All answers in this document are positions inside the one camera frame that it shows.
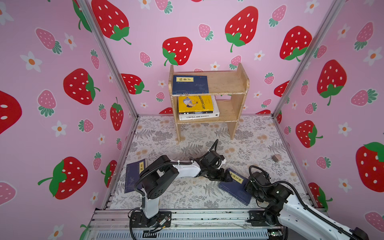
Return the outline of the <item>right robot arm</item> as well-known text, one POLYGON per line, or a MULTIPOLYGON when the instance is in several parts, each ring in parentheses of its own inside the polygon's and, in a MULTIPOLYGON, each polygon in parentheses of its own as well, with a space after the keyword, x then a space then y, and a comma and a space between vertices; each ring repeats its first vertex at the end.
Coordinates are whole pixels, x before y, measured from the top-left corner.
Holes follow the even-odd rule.
POLYGON ((270 182, 269 174, 260 167, 249 167, 245 190, 257 201, 268 203, 253 221, 269 226, 281 225, 308 240, 368 240, 362 229, 344 226, 304 203, 296 188, 286 182, 270 182))

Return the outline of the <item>yellow cartoon cover book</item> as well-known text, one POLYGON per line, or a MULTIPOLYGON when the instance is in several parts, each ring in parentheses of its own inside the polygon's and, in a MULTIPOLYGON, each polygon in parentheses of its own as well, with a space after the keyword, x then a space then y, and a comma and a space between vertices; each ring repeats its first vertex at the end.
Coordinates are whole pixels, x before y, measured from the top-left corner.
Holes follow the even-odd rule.
POLYGON ((179 97, 179 113, 212 112, 214 104, 211 96, 179 97))

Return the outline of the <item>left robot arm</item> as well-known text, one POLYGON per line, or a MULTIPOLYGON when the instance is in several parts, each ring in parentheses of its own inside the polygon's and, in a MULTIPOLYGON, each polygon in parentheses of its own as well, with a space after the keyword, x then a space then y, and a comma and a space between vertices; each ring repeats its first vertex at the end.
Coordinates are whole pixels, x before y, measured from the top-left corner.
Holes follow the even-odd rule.
POLYGON ((222 168, 225 162, 225 157, 214 150, 186 162, 172 161, 166 155, 160 156, 144 169, 134 184, 134 191, 142 197, 141 213, 148 220, 157 216, 160 196, 177 179, 204 177, 210 181, 232 182, 230 171, 222 168))

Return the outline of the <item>white hardcover book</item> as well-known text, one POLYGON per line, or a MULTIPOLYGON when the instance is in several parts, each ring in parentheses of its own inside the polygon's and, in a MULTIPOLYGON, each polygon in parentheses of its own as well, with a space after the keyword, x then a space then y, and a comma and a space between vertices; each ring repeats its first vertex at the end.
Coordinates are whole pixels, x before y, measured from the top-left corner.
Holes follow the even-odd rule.
POLYGON ((197 113, 179 113, 179 120, 197 120, 206 118, 218 118, 220 116, 219 107, 214 96, 211 96, 214 104, 214 110, 212 112, 197 112, 197 113))

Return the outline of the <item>blue book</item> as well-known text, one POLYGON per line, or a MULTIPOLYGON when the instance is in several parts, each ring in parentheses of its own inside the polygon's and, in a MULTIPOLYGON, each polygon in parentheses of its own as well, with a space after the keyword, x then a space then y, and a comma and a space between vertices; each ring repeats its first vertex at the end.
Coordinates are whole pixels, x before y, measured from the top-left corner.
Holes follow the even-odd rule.
POLYGON ((207 76, 173 76, 173 95, 208 94, 207 76))
POLYGON ((229 193, 232 197, 248 206, 252 196, 246 191, 246 185, 249 180, 232 169, 228 169, 233 179, 232 182, 220 182, 218 187, 229 193))

